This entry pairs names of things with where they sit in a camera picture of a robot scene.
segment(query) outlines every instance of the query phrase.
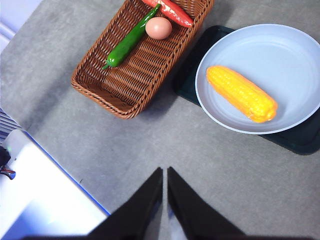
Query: toy vegetable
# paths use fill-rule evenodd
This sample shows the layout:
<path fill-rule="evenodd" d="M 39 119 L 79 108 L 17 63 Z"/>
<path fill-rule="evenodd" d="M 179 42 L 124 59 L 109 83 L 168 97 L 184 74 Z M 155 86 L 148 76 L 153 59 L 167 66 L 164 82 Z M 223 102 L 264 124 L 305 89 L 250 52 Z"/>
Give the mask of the toy vegetable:
<path fill-rule="evenodd" d="M 142 2 L 153 8 L 157 4 L 161 4 L 160 11 L 183 27 L 190 28 L 194 22 L 178 4 L 170 0 L 142 0 Z"/>
<path fill-rule="evenodd" d="M 206 77 L 213 88 L 256 123 L 272 120 L 278 104 L 253 82 L 225 66 L 211 66 Z"/>
<path fill-rule="evenodd" d="M 146 32 L 147 22 L 156 15 L 160 6 L 160 4 L 156 4 L 156 6 L 124 37 L 124 39 L 118 43 L 107 56 L 105 60 L 106 64 L 102 69 L 106 69 L 109 66 L 117 67 L 126 59 Z"/>

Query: dark green tray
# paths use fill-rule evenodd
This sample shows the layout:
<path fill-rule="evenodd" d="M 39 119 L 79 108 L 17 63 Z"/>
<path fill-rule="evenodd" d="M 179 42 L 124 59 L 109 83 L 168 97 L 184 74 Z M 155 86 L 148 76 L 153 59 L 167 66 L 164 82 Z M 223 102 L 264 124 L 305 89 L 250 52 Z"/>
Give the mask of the dark green tray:
<path fill-rule="evenodd" d="M 200 106 L 195 89 L 198 65 L 209 48 L 232 31 L 225 26 L 212 26 L 203 33 L 174 78 L 173 88 L 179 96 Z M 310 155 L 320 149 L 320 109 L 291 129 L 260 136 L 296 154 Z"/>

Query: green chili pepper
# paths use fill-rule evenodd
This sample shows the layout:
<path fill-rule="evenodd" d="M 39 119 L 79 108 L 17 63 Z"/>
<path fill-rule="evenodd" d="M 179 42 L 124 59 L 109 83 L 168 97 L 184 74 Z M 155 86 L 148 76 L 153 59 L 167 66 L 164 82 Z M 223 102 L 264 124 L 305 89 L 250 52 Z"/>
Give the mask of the green chili pepper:
<path fill-rule="evenodd" d="M 117 46 L 109 53 L 105 60 L 105 65 L 102 69 L 106 69 L 108 66 L 117 67 L 125 58 L 129 55 L 132 49 L 140 41 L 141 37 L 146 32 L 147 22 L 153 18 L 161 4 L 157 4 L 125 37 L 118 43 Z"/>

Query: white plate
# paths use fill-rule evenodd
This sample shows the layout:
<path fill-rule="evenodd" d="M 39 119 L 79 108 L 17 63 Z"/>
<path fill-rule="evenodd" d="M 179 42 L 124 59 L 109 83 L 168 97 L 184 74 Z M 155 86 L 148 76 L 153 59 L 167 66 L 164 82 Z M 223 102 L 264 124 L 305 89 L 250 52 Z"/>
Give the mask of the white plate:
<path fill-rule="evenodd" d="M 209 66 L 223 65 L 255 83 L 277 103 L 271 121 L 248 119 L 210 86 Z M 306 33 L 279 24 L 236 30 L 204 55 L 195 77 L 197 98 L 220 125 L 246 134 L 272 134 L 290 129 L 320 107 L 320 44 Z"/>

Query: blue edge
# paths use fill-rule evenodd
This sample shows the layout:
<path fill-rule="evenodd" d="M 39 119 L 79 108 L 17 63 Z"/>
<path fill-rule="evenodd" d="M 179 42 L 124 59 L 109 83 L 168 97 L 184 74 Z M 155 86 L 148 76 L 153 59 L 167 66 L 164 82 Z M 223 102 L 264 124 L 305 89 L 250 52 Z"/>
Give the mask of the blue edge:
<path fill-rule="evenodd" d="M 49 157 L 49 158 L 51 159 L 51 161 L 52 161 L 62 172 L 64 172 L 64 174 L 66 174 L 66 175 L 69 177 L 69 179 L 71 179 L 71 181 L 72 181 L 78 188 L 80 188 L 80 189 L 86 194 L 86 196 L 87 196 L 89 199 L 91 199 L 91 200 L 93 201 L 93 203 L 95 203 L 95 204 L 97 205 L 97 207 L 99 207 L 106 215 L 108 215 L 108 216 L 111 215 L 110 212 L 108 212 L 108 210 L 106 210 L 96 199 L 94 199 L 94 197 L 91 196 L 90 193 L 87 192 L 87 190 L 85 190 L 72 176 L 69 175 L 69 173 L 67 173 L 67 172 L 63 169 L 63 167 L 62 167 L 59 163 L 57 163 L 56 160 L 55 160 L 49 153 L 47 153 L 47 152 L 39 145 L 39 143 L 37 143 L 37 142 L 33 139 L 33 137 L 32 137 L 28 132 L 26 132 L 26 131 L 23 131 L 23 132 L 24 132 L 24 134 L 26 134 L 26 135 L 32 140 L 32 142 L 33 142 L 35 145 L 38 146 L 38 148 L 40 148 L 40 149 L 45 153 L 45 155 L 46 155 L 47 157 Z"/>

